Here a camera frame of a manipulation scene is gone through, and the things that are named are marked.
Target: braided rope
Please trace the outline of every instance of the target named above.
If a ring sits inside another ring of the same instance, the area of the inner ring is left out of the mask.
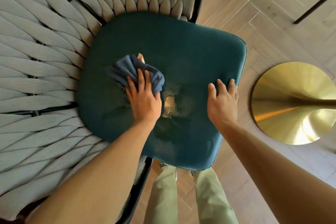
[[[101,24],[124,12],[152,11],[188,21],[194,0],[0,0],[0,217],[14,220],[53,192],[107,142],[77,109],[31,115],[76,101],[81,69]],[[144,166],[141,157],[137,183]]]

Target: herringbone floor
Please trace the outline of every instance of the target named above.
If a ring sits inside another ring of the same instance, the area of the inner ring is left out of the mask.
[[[307,62],[323,69],[336,82],[336,0],[329,0],[299,25],[292,22],[318,0],[203,0],[199,24],[228,31],[248,45],[239,84],[239,123],[281,154],[336,187],[336,132],[316,143],[288,146],[265,136],[251,119],[251,87],[267,69],[287,61]],[[277,223],[258,189],[228,144],[223,141],[213,165],[240,224]],[[143,223],[157,162],[132,219]],[[193,179],[178,170],[179,223],[198,223]]]

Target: person's left arm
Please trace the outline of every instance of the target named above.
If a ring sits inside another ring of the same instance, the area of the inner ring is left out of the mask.
[[[149,72],[138,70],[139,87],[128,78],[126,93],[135,123],[101,154],[61,185],[29,218],[28,224],[114,223],[129,192],[142,148],[161,115]]]

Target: pants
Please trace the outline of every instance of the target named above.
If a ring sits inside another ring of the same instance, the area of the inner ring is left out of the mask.
[[[215,171],[193,172],[199,224],[237,224]],[[162,167],[150,193],[144,224],[177,224],[175,167]]]

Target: teal leather cushion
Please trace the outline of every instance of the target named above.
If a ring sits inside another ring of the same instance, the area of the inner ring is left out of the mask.
[[[80,118],[105,141],[116,140],[134,118],[124,93],[104,68],[138,53],[166,80],[162,117],[142,154],[188,170],[210,167],[222,137],[208,119],[208,84],[218,78],[225,84],[231,78],[239,82],[246,44],[230,33],[155,13],[113,18],[88,52],[77,92]]]

